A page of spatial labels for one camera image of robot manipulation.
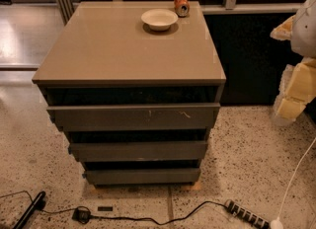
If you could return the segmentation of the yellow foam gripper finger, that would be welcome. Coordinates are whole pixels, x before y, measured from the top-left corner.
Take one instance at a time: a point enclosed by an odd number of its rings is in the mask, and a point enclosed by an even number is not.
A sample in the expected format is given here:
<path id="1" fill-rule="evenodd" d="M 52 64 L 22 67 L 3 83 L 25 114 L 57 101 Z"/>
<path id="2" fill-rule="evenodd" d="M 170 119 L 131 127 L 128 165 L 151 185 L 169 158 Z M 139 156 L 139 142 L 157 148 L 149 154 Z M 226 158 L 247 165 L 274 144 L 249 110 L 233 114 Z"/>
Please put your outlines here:
<path id="1" fill-rule="evenodd" d="M 291 40 L 293 20 L 294 16 L 287 18 L 271 31 L 270 37 L 276 40 Z"/>
<path id="2" fill-rule="evenodd" d="M 304 57 L 295 66 L 287 65 L 273 105 L 274 123 L 279 126 L 292 124 L 315 98 L 316 59 Z"/>

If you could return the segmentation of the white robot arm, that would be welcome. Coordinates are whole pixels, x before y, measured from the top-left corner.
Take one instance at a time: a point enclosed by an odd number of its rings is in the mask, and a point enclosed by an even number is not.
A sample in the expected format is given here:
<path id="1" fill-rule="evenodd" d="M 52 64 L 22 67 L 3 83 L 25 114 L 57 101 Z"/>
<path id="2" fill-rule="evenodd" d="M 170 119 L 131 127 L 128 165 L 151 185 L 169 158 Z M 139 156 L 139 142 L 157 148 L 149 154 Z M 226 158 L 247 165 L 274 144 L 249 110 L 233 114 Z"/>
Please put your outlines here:
<path id="1" fill-rule="evenodd" d="M 295 15 L 272 30 L 271 37 L 289 40 L 291 50 L 302 56 L 298 64 L 283 70 L 273 106 L 274 122 L 288 125 L 316 98 L 316 0 L 306 0 Z"/>

